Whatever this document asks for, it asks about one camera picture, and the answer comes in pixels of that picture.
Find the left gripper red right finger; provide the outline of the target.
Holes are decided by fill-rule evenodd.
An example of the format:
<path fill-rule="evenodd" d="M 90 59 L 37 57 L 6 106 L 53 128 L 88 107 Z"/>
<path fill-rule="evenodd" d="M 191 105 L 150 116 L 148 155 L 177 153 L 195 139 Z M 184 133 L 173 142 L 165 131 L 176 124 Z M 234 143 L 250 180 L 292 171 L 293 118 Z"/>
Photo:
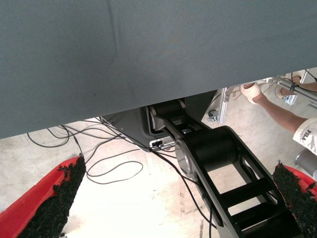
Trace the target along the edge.
<path fill-rule="evenodd" d="M 317 181 L 298 169 L 278 162 L 273 181 L 303 237 L 317 236 Z"/>

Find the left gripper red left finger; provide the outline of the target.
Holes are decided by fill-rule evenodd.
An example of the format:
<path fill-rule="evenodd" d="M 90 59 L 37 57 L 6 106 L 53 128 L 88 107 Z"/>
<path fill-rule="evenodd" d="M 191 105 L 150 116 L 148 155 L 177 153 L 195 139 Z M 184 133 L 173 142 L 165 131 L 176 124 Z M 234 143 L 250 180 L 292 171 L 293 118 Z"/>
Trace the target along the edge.
<path fill-rule="evenodd" d="M 2 238 L 58 238 L 86 165 L 83 155 L 59 163 L 0 214 Z"/>

